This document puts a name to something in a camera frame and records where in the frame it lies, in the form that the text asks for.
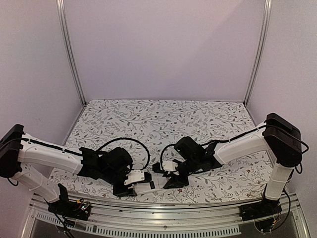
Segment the vertical metal post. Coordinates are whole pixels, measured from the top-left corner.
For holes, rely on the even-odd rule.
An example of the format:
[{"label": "vertical metal post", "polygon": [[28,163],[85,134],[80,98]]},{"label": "vertical metal post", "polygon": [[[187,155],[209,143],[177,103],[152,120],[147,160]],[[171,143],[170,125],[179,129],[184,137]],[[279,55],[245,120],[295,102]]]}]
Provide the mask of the vertical metal post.
[{"label": "vertical metal post", "polygon": [[87,102],[86,102],[86,99],[84,96],[83,88],[82,88],[80,80],[79,80],[73,50],[72,50],[71,44],[70,44],[69,32],[68,32],[67,22],[66,22],[66,13],[65,13],[65,8],[64,8],[64,1],[63,0],[56,0],[56,2],[57,2],[57,10],[58,10],[58,15],[59,15],[61,31],[63,34],[63,39],[64,39],[67,57],[68,57],[68,61],[69,61],[69,66],[71,69],[71,73],[72,73],[72,76],[74,79],[75,87],[76,87],[80,102],[84,106],[84,105],[86,105]]},{"label": "vertical metal post", "polygon": [[254,61],[254,65],[252,68],[252,73],[251,73],[251,78],[249,81],[247,93],[244,97],[243,104],[247,107],[250,101],[250,97],[252,94],[252,90],[254,87],[254,83],[256,81],[256,77],[259,71],[260,67],[260,62],[261,62],[261,57],[264,49],[264,44],[265,44],[265,39],[267,35],[267,29],[268,29],[268,23],[269,23],[269,17],[271,14],[271,5],[272,5],[272,0],[265,0],[265,5],[264,5],[264,13],[263,13],[263,21],[262,21],[262,27],[261,27],[261,34],[260,34],[260,40],[259,40],[259,45],[258,45],[258,51],[256,54],[256,59]]}]

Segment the black plastic part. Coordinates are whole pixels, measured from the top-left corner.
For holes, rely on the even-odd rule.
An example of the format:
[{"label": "black plastic part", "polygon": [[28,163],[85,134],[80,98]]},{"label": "black plastic part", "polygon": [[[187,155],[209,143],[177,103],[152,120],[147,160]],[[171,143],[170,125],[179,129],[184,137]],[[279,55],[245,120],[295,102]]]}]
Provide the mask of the black plastic part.
[{"label": "black plastic part", "polygon": [[275,113],[266,117],[266,129],[263,132],[264,139],[276,156],[277,162],[285,167],[295,167],[302,161],[302,145],[299,141],[282,132],[286,131],[295,138],[301,140],[301,133],[291,123]]},{"label": "black plastic part", "polygon": [[[20,124],[14,125],[11,130],[0,140],[0,148],[12,139],[22,138],[23,126]],[[19,140],[8,143],[0,151],[0,177],[11,178],[17,172],[21,172],[20,162],[18,162],[18,155],[21,149]]]},{"label": "black plastic part", "polygon": [[216,158],[213,156],[214,155],[214,149],[216,147],[217,143],[212,143],[207,147],[207,153],[206,157],[208,158],[208,162],[211,164],[211,169],[217,169],[222,167],[222,164],[216,160]]},{"label": "black plastic part", "polygon": [[175,145],[174,149],[185,160],[199,160],[205,154],[205,149],[197,144],[191,137],[181,138]]},{"label": "black plastic part", "polygon": [[91,206],[87,207],[85,211],[80,208],[78,209],[79,204],[77,202],[69,201],[67,189],[60,183],[58,184],[58,187],[60,192],[59,200],[50,203],[48,211],[55,212],[58,215],[87,221],[90,216]]},{"label": "black plastic part", "polygon": [[114,185],[124,183],[129,167],[132,167],[132,158],[123,148],[116,147],[110,152],[105,152],[99,156],[93,150],[80,148],[83,153],[83,168],[78,173],[79,176],[90,177],[93,179],[103,179]]},{"label": "black plastic part", "polygon": [[159,162],[157,162],[157,163],[152,165],[152,170],[153,170],[154,173],[158,173],[158,174],[164,174],[165,173],[165,171],[163,171],[161,169]]},{"label": "black plastic part", "polygon": [[137,183],[146,183],[152,181],[152,175],[149,172],[144,172],[144,180]]},{"label": "black plastic part", "polygon": [[151,187],[151,189],[154,189],[154,188],[155,188],[155,184],[154,184],[153,181],[150,182],[150,187]]},{"label": "black plastic part", "polygon": [[167,183],[164,185],[164,189],[171,189],[171,188],[181,188],[188,186],[188,177],[183,175],[175,175],[172,174],[171,178],[167,181]]},{"label": "black plastic part", "polygon": [[260,202],[242,205],[239,207],[242,221],[248,221],[261,217],[271,216],[282,211],[279,200],[269,200],[265,198],[265,190]]},{"label": "black plastic part", "polygon": [[116,183],[113,185],[112,194],[117,197],[136,196],[134,189],[125,186],[123,183]]}]

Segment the aluminum frame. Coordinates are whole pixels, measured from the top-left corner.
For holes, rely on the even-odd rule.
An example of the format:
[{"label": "aluminum frame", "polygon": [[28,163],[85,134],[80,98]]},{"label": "aluminum frame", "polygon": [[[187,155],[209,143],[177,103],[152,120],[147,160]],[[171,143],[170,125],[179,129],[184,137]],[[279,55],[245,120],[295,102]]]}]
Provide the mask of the aluminum frame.
[{"label": "aluminum frame", "polygon": [[[74,230],[94,235],[117,237],[120,233],[132,233],[134,237],[173,236],[196,234],[203,237],[207,232],[227,231],[239,225],[252,223],[254,220],[242,221],[239,216],[239,206],[253,201],[241,201],[224,204],[151,204],[119,199],[92,197],[79,193],[69,193],[71,200],[88,199],[92,203],[91,216],[88,221],[76,221]],[[300,238],[309,238],[309,232],[300,208],[296,194],[290,194],[291,212]],[[282,213],[288,211],[288,198],[282,195],[280,199]],[[42,197],[34,195],[29,209],[29,217],[25,223],[22,238],[30,238],[35,219],[60,226],[52,213],[47,211],[47,204]]]},{"label": "aluminum frame", "polygon": [[56,0],[56,3],[57,3],[57,11],[59,16],[60,27],[61,27],[61,31],[63,35],[63,40],[65,43],[65,49],[67,52],[67,58],[68,58],[70,70],[73,76],[73,80],[75,83],[79,100],[81,104],[84,106],[87,104],[87,101],[85,99],[84,91],[80,83],[80,79],[79,79],[79,75],[78,75],[78,71],[77,71],[77,67],[75,63],[75,58],[74,58],[73,50],[70,43],[70,37],[69,37],[67,21],[66,21],[66,13],[65,13],[65,7],[64,7],[64,0]]},{"label": "aluminum frame", "polygon": [[272,8],[272,0],[265,0],[264,4],[264,12],[263,12],[263,20],[262,20],[262,27],[261,27],[261,33],[260,33],[260,40],[258,44],[258,50],[256,54],[256,58],[253,64],[252,72],[251,72],[251,77],[250,81],[248,84],[248,89],[246,92],[246,95],[244,97],[243,104],[247,107],[251,94],[254,88],[254,84],[257,78],[257,74],[259,71],[260,63],[261,63],[261,58],[264,50],[264,45],[265,45],[265,40],[266,40],[266,35],[267,35],[267,30],[268,30],[268,24],[269,24],[269,18],[271,14],[271,8]]}]

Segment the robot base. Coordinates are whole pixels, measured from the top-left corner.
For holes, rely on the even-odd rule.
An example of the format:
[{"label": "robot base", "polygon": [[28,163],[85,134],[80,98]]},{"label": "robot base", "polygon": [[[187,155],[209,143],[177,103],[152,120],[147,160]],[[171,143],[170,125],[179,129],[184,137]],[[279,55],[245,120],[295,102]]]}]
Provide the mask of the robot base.
[{"label": "robot base", "polygon": [[56,213],[65,217],[87,221],[90,216],[91,204],[90,202],[72,202],[68,199],[66,188],[58,184],[60,189],[59,200],[53,203],[48,203],[49,212]]},{"label": "robot base", "polygon": [[263,198],[261,202],[242,205],[239,210],[242,221],[248,221],[280,213],[282,208],[279,200],[273,201]]}]

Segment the floral tablecloth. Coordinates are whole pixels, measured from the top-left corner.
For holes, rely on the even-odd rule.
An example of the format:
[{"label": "floral tablecloth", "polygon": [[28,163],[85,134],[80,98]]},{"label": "floral tablecloth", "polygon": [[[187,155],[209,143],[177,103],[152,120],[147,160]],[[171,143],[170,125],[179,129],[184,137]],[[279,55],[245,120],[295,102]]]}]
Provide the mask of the floral tablecloth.
[{"label": "floral tablecloth", "polygon": [[[97,149],[117,137],[131,137],[143,142],[150,150],[151,162],[167,144],[183,136],[198,143],[231,138],[254,127],[242,103],[162,100],[93,100],[77,122],[65,146]],[[107,150],[121,146],[134,159],[133,168],[146,162],[146,152],[131,141],[115,142]],[[165,160],[182,158],[173,148]],[[252,154],[230,162],[219,169],[189,177],[189,186],[161,192],[123,197],[121,199],[151,203],[216,203],[260,198],[271,173],[266,152]],[[69,191],[93,196],[116,198],[111,185],[105,186],[91,178],[78,177],[60,169],[52,171],[50,179],[63,184]]]}]

